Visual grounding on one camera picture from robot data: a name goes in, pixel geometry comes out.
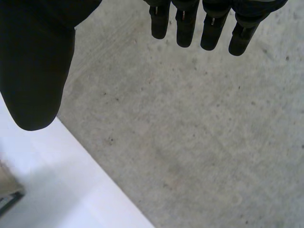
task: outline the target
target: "gray concrete surface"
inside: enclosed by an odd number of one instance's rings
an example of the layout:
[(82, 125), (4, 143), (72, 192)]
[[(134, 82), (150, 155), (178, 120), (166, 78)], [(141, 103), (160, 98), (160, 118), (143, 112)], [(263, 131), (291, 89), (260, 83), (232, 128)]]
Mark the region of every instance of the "gray concrete surface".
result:
[(105, 0), (77, 28), (59, 118), (157, 228), (304, 228), (304, 1), (242, 57), (163, 41), (148, 6)]

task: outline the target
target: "beige object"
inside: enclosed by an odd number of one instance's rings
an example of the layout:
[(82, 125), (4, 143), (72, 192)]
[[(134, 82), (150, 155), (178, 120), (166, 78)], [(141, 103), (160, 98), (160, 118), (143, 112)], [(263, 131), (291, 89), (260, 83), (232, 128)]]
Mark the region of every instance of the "beige object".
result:
[(23, 187), (0, 161), (0, 216), (23, 196)]

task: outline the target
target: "concrete floor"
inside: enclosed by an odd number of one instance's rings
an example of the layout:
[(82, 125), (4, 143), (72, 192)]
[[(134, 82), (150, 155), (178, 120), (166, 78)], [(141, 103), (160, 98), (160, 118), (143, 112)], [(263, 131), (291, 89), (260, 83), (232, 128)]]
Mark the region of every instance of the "concrete floor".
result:
[(149, 7), (104, 0), (77, 28), (59, 118), (157, 228), (304, 228), (304, 1), (242, 57), (162, 41)]

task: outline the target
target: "black fingertip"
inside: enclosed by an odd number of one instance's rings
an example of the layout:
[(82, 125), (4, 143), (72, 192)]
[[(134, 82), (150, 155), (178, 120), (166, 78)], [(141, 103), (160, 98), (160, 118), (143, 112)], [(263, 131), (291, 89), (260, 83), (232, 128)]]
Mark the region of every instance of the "black fingertip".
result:
[(151, 31), (152, 36), (156, 39), (163, 39), (166, 36), (169, 23), (170, 1), (165, 5), (150, 7)]
[(229, 53), (234, 56), (242, 55), (254, 35), (258, 24), (251, 28), (244, 28), (239, 23), (235, 26), (232, 32), (232, 39), (229, 45)]
[(196, 1), (194, 5), (189, 6), (187, 11), (177, 10), (176, 41), (182, 48), (187, 48), (192, 43), (199, 3), (200, 1)]
[(176, 36), (177, 44), (182, 48), (188, 48), (193, 39), (193, 33), (185, 33), (183, 31), (178, 31)]

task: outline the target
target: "robotic hand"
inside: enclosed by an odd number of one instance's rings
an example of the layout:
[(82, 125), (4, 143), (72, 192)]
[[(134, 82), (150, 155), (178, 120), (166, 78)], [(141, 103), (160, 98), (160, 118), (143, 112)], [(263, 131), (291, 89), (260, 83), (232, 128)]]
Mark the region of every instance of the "robotic hand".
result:
[[(177, 44), (190, 46), (195, 29), (200, 0), (144, 0), (150, 5), (152, 36), (163, 39), (166, 36), (171, 1), (177, 8)], [(236, 12), (237, 24), (232, 32), (229, 52), (242, 55), (250, 43), (260, 22), (283, 7), (288, 0), (203, 0), (207, 13), (201, 37), (201, 47), (213, 50), (219, 40), (226, 18), (232, 8)]]
[[(56, 117), (74, 54), (74, 27), (102, 0), (0, 0), (0, 91), (17, 123), (28, 131), (47, 127)], [(171, 0), (145, 0), (150, 7), (152, 35), (166, 35)], [(177, 43), (193, 38), (200, 0), (172, 0), (177, 7)], [(259, 23), (287, 0), (203, 0), (207, 12), (201, 46), (213, 50), (227, 15), (237, 25), (229, 46), (239, 56)]]

